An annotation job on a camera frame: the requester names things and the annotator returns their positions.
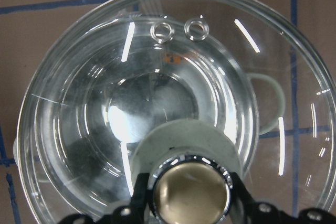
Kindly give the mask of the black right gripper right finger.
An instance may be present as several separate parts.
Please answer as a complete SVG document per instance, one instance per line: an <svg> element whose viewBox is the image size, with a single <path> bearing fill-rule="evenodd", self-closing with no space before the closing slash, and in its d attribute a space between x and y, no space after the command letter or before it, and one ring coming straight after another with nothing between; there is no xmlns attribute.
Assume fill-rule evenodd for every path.
<svg viewBox="0 0 336 224"><path fill-rule="evenodd" d="M229 216L231 219L250 219L253 213L254 199L237 173L231 172L230 176L233 188L231 190L232 199L228 212Z"/></svg>

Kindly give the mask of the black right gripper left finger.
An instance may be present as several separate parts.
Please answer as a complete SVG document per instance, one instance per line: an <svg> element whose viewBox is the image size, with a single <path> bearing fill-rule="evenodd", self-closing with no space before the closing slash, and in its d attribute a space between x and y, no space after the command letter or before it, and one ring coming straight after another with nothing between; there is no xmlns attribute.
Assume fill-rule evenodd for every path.
<svg viewBox="0 0 336 224"><path fill-rule="evenodd" d="M148 204L149 173L140 173L137 176L133 196L130 201L135 220L144 220L144 212Z"/></svg>

